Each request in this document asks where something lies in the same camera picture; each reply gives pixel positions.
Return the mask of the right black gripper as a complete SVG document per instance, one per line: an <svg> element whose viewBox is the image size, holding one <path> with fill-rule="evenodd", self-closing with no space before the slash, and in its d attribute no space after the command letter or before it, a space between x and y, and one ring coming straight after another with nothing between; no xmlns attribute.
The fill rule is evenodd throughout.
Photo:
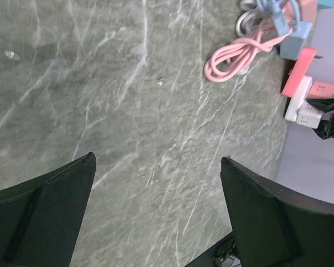
<svg viewBox="0 0 334 267"><path fill-rule="evenodd" d="M314 108L327 113L334 111L334 98L329 99L317 99L309 98L306 101ZM314 129L314 132L321 139L333 139L334 138L334 113L331 114L329 120L321 120L319 126Z"/></svg>

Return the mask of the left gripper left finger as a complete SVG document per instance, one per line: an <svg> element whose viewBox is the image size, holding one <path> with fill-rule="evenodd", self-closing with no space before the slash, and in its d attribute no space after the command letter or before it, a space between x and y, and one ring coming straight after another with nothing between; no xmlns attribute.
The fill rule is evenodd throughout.
<svg viewBox="0 0 334 267"><path fill-rule="evenodd" d="M0 190L0 266L69 266L95 172L89 152Z"/></svg>

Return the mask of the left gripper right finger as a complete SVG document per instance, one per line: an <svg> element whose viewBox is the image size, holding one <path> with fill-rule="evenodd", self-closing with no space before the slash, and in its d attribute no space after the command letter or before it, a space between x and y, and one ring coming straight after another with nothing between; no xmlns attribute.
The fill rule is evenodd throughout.
<svg viewBox="0 0 334 267"><path fill-rule="evenodd" d="M334 204L229 157L222 158L220 178L242 266L334 266Z"/></svg>

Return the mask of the pink cube socket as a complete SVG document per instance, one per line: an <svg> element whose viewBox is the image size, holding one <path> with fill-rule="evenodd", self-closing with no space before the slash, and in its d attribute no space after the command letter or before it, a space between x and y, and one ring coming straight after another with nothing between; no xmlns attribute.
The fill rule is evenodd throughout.
<svg viewBox="0 0 334 267"><path fill-rule="evenodd" d="M334 96L334 84L315 81L311 86L307 98L329 99Z"/></svg>

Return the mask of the white triangular power strip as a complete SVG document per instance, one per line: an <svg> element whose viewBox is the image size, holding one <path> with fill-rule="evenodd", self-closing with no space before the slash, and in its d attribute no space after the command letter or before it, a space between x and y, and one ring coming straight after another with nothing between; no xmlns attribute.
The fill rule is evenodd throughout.
<svg viewBox="0 0 334 267"><path fill-rule="evenodd" d="M303 105L308 92L313 84L313 78L310 76L304 76L299 84L298 88L296 89L295 94L291 98L288 107L286 109L286 113L284 118L287 121L295 122L297 119L297 114L299 108Z"/></svg>

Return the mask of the light blue power strip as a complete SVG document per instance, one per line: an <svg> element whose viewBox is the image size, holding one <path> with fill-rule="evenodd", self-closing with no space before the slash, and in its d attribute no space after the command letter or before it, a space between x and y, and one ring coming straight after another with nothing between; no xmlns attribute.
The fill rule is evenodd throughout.
<svg viewBox="0 0 334 267"><path fill-rule="evenodd" d="M255 1L263 19L260 27L270 34L270 39L280 39L279 55L288 60L297 60L304 48L312 23L301 17L299 1Z"/></svg>

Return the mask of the teal power strip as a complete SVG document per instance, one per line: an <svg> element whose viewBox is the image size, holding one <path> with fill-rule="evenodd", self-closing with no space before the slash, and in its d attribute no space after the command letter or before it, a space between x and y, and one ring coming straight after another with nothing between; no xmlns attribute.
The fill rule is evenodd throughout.
<svg viewBox="0 0 334 267"><path fill-rule="evenodd" d="M317 9L330 9L334 7L334 0L318 0Z"/></svg>

